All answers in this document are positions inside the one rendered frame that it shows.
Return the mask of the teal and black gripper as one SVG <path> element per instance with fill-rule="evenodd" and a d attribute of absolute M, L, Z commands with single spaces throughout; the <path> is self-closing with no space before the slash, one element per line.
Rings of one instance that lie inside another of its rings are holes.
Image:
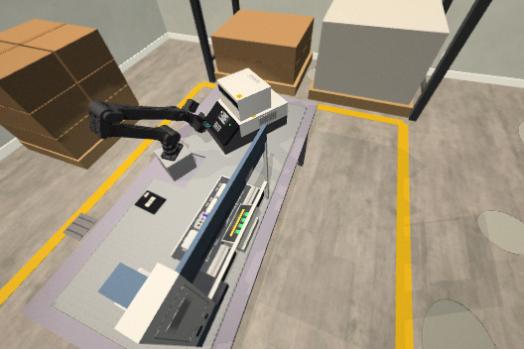
<path fill-rule="evenodd" d="M 200 113 L 198 114 L 198 116 L 200 116 L 200 117 L 203 119 L 202 124 L 203 124 L 205 127 L 207 127 L 207 128 L 210 128 L 210 127 L 211 127 L 208 123 L 205 122 L 206 117 L 204 116 L 204 114 L 203 114 L 202 112 L 200 112 Z"/>

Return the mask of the beige well plate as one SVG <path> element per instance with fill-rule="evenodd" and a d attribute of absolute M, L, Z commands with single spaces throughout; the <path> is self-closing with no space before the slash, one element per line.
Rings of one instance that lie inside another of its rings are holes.
<path fill-rule="evenodd" d="M 210 211 L 212 210 L 212 208 L 213 208 L 213 206 L 215 205 L 216 201 L 217 201 L 216 198 L 214 198 L 214 199 L 212 200 L 211 204 L 209 205 L 209 207 L 208 207 L 207 210 L 206 210 L 206 213 L 210 213 Z"/>
<path fill-rule="evenodd" d="M 221 193 L 222 193 L 222 191 L 224 190 L 225 186 L 226 186 L 226 184 L 223 183 L 222 186 L 220 187 L 219 191 L 217 192 L 217 194 L 216 194 L 215 197 L 219 197 L 219 196 L 221 195 Z"/>

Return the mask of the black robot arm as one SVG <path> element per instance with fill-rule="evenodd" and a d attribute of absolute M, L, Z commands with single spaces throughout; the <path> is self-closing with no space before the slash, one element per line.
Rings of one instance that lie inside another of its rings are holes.
<path fill-rule="evenodd" d="M 196 113 L 198 106 L 199 103 L 192 99 L 188 99 L 181 109 L 177 106 L 135 106 L 92 101 L 88 105 L 89 126 L 90 130 L 101 139 L 123 137 L 158 140 L 163 148 L 161 158 L 175 161 L 183 148 L 183 144 L 179 143 L 181 135 L 177 131 L 167 125 L 154 128 L 121 122 L 123 120 L 184 120 L 197 132 L 203 133 L 207 128 L 202 124 L 203 119 L 198 115 L 195 115 L 194 119 L 193 114 Z"/>

